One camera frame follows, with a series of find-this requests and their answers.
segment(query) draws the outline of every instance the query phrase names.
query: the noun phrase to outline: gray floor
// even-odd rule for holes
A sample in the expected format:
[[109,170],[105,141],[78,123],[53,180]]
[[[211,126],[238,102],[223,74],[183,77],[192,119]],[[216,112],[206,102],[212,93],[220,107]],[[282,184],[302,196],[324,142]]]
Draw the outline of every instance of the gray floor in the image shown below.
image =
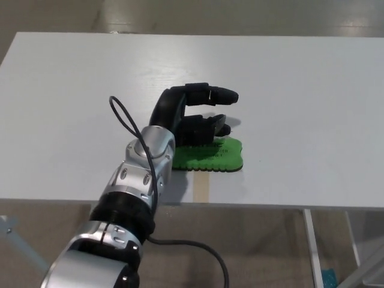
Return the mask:
[[[384,2],[1,0],[0,62],[17,31],[382,37]],[[88,213],[84,205],[0,202],[0,215],[16,216],[18,233],[48,262]],[[356,267],[344,215],[322,211],[313,217],[322,268],[334,268],[342,280]],[[159,238],[215,247],[232,287],[313,287],[299,211],[162,207],[157,227]],[[142,287],[222,286],[219,266],[204,251],[150,244],[145,251]],[[38,287],[42,274],[5,241],[0,255],[0,287]]]

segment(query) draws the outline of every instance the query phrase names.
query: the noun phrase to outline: table leg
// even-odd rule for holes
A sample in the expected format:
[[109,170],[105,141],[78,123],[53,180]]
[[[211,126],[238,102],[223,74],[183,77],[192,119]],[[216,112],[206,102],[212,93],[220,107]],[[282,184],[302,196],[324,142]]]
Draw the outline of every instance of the table leg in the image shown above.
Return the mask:
[[0,216],[0,238],[4,237],[20,252],[28,257],[41,272],[46,273],[49,269],[48,263],[17,234],[14,230],[16,220],[7,216]]
[[320,268],[319,254],[317,252],[316,237],[314,235],[312,215],[309,209],[304,209],[304,221],[307,228],[308,247],[311,255],[314,288],[324,288],[322,270]]
[[384,245],[349,275],[338,288],[354,288],[377,269],[384,266]]

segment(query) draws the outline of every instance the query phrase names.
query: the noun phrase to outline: robotic hand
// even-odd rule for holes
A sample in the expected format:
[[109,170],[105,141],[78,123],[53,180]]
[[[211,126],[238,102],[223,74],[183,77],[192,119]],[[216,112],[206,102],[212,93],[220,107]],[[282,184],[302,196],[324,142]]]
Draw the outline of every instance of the robotic hand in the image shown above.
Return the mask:
[[[141,132],[118,99],[111,107],[125,128],[138,139],[128,144],[98,205],[47,272],[41,288],[135,288],[143,243],[155,229],[158,197],[170,181],[175,147],[204,145],[225,136],[230,127],[225,115],[204,119],[184,116],[185,106],[230,105],[238,94],[207,83],[165,90]],[[118,115],[122,108],[135,132]]]

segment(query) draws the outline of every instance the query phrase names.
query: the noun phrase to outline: robot forearm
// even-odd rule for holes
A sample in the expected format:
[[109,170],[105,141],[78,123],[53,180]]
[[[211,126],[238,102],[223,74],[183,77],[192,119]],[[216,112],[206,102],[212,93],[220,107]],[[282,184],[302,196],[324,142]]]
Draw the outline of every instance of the robot forearm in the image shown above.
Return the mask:
[[[159,195],[170,179],[175,137],[159,126],[142,131]],[[154,231],[152,176],[138,140],[128,144],[98,205],[51,266],[42,288],[138,287],[142,244]]]

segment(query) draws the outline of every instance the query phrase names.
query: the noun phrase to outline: green foam pad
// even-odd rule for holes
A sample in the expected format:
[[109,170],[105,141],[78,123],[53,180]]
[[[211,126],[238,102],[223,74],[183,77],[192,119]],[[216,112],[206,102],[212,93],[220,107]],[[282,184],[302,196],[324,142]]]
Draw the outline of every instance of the green foam pad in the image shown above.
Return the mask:
[[215,139],[212,144],[204,146],[177,147],[172,168],[235,172],[242,168],[241,149],[241,142],[233,138]]

